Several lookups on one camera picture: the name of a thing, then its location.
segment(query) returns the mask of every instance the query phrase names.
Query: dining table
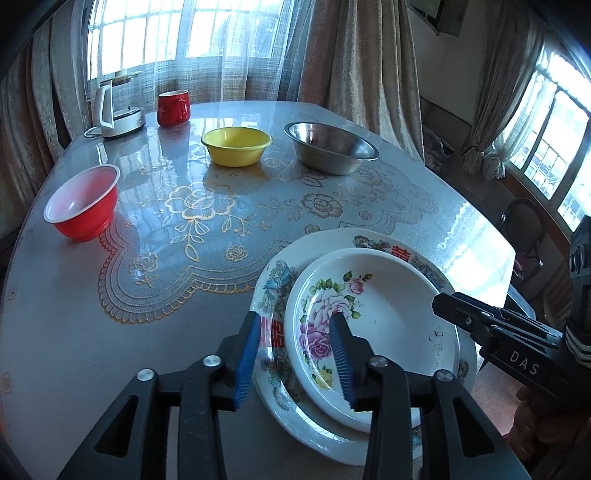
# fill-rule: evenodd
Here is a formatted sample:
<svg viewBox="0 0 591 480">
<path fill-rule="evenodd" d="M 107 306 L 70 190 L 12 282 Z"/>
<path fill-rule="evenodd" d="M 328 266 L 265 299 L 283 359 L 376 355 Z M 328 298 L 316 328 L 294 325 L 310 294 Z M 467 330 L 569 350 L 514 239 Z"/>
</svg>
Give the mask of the dining table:
<svg viewBox="0 0 591 480">
<path fill-rule="evenodd" d="M 312 170 L 284 133 L 300 121 L 346 129 L 379 158 L 348 176 Z M 201 137 L 228 126 L 271 134 L 260 162 L 211 162 Z M 115 217 L 98 238 L 76 243 L 43 210 L 66 180 L 100 164 L 121 171 Z M 0 310 L 0 421 L 32 478 L 57 478 L 137 372 L 166 374 L 215 353 L 282 249 L 340 228 L 403 242 L 456 291 L 505 303 L 515 252 L 495 227 L 423 162 L 320 106 L 194 103 L 183 125 L 159 127 L 151 112 L 125 137 L 74 139 L 24 221 Z M 220 413 L 230 480 L 361 479 L 362 467 L 302 445 L 268 408 L 251 388 L 240 410 Z M 175 442 L 168 448 L 172 459 Z"/>
</svg>

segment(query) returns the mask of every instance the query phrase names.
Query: pink object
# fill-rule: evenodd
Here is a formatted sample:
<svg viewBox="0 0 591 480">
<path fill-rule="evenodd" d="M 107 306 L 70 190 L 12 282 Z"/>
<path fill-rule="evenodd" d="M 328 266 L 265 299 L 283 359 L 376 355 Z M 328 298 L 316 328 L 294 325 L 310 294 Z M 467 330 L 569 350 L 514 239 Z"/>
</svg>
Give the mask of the pink object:
<svg viewBox="0 0 591 480">
<path fill-rule="evenodd" d="M 173 127 L 185 123 L 191 118 L 191 101 L 187 90 L 158 95 L 158 124 L 162 127 Z"/>
<path fill-rule="evenodd" d="M 113 221 L 120 175 L 115 165 L 99 165 L 74 175 L 51 196 L 43 218 L 77 242 L 99 236 Z"/>
</svg>

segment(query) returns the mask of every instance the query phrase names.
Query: floral plate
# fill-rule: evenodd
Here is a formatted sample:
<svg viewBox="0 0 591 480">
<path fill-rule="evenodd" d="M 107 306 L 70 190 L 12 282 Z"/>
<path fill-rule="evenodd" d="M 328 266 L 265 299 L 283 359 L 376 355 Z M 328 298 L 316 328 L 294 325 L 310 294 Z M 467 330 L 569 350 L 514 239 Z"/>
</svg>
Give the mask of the floral plate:
<svg viewBox="0 0 591 480">
<path fill-rule="evenodd" d="M 253 382 L 269 412 L 298 441 L 323 455 L 348 465 L 363 466 L 369 435 L 333 420 L 307 398 L 291 370 L 285 349 L 283 320 L 287 298 L 297 277 L 313 261 L 342 248 L 373 248 L 398 257 L 427 277 L 436 289 L 453 293 L 454 289 L 429 260 L 412 248 L 380 233 L 360 228 L 318 231 L 306 227 L 306 233 L 271 259 L 259 277 L 250 309 L 261 315 L 259 345 Z M 464 330 L 459 332 L 460 361 L 458 379 L 468 390 L 476 379 L 476 347 Z M 420 428 L 413 429 L 413 456 L 422 454 Z"/>
<path fill-rule="evenodd" d="M 433 313 L 439 291 L 425 276 L 389 253 L 345 248 L 312 262 L 295 282 L 285 308 L 290 365 L 300 385 L 327 415 L 369 433 L 371 412 L 355 412 L 343 396 L 330 346 L 330 317 L 341 312 L 351 332 L 368 340 L 407 371 L 457 372 L 460 348 L 454 325 Z M 412 426 L 421 423 L 413 408 Z"/>
</svg>

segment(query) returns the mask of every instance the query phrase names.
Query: kettle handle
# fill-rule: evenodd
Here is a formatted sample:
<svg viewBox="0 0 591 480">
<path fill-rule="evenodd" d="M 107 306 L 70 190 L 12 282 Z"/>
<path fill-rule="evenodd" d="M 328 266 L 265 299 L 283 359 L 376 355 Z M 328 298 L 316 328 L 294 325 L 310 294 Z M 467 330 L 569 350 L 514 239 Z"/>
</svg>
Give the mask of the kettle handle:
<svg viewBox="0 0 591 480">
<path fill-rule="evenodd" d="M 92 111 L 92 119 L 95 127 L 105 130 L 113 130 L 115 128 L 111 87 L 112 83 L 109 82 L 97 89 L 95 106 Z"/>
</svg>

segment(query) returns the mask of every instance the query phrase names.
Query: red bowl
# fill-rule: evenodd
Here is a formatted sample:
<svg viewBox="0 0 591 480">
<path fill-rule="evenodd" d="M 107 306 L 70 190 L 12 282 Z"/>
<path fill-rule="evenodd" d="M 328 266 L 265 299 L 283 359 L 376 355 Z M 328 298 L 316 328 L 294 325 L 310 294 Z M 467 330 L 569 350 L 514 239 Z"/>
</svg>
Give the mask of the red bowl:
<svg viewBox="0 0 591 480">
<path fill-rule="evenodd" d="M 98 165 L 74 175 L 51 196 L 43 218 L 77 242 L 99 236 L 113 221 L 120 175 L 115 165 Z"/>
</svg>

